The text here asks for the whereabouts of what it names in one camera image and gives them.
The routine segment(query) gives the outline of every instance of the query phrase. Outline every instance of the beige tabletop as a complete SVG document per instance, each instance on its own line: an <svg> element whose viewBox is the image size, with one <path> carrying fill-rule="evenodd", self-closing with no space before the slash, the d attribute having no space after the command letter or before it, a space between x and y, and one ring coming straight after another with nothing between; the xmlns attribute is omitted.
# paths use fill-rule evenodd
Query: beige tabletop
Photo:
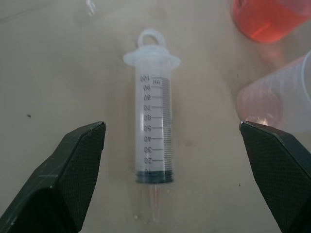
<svg viewBox="0 0 311 233"><path fill-rule="evenodd" d="M157 224L147 188L135 183L135 71L122 60L147 27L182 61L172 73L175 182L162 187ZM0 215L66 133L103 120L83 233L279 233L250 169L235 96L310 41L311 24L271 45L250 41L228 0L2 0Z"/></svg>

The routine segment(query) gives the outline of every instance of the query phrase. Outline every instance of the red liquid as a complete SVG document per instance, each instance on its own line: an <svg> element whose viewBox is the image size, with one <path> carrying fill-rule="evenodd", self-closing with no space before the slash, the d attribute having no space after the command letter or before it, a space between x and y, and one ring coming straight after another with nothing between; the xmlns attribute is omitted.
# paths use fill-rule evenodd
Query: red liquid
<svg viewBox="0 0 311 233"><path fill-rule="evenodd" d="M309 9L311 3L304 7ZM278 41L310 18L309 14L292 11L280 0L234 0L233 17L244 34L266 43Z"/></svg>

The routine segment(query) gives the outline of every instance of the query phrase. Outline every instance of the clear plastic container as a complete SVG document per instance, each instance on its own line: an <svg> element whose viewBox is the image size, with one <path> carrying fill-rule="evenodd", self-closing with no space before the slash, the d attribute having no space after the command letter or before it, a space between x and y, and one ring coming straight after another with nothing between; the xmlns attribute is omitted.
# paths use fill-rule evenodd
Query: clear plastic container
<svg viewBox="0 0 311 233"><path fill-rule="evenodd" d="M241 120L289 132L311 131L311 51L240 91Z"/></svg>
<svg viewBox="0 0 311 233"><path fill-rule="evenodd" d="M145 36L154 37L158 45L144 45ZM159 216L159 183L173 181L171 70L180 64L166 49L161 33L144 30L138 49L124 56L135 66L136 175L137 182L150 186L154 221Z"/></svg>
<svg viewBox="0 0 311 233"><path fill-rule="evenodd" d="M248 37L271 43L311 17L311 0L234 0L233 18Z"/></svg>

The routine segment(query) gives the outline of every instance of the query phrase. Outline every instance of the clear plastic cup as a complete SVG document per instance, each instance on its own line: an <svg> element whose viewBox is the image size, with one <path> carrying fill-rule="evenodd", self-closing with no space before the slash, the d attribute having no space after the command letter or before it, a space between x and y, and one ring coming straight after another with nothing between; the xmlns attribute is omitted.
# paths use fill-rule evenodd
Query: clear plastic cup
<svg viewBox="0 0 311 233"><path fill-rule="evenodd" d="M253 40L278 41L311 17L311 0L234 0L233 19Z"/></svg>
<svg viewBox="0 0 311 233"><path fill-rule="evenodd" d="M311 131L311 51L250 84L237 97L241 120L289 133Z"/></svg>

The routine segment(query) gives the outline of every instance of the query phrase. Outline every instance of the syringe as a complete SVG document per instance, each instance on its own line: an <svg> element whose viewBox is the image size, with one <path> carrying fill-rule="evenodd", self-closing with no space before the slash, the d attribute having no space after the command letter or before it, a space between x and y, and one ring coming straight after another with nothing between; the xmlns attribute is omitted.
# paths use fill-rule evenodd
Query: syringe
<svg viewBox="0 0 311 233"><path fill-rule="evenodd" d="M152 36L159 45L144 45L143 37ZM137 182L150 184L154 221L159 220L159 185L173 181L171 70L180 64L170 55L161 33L144 30L138 49L124 56L136 67L136 174Z"/></svg>

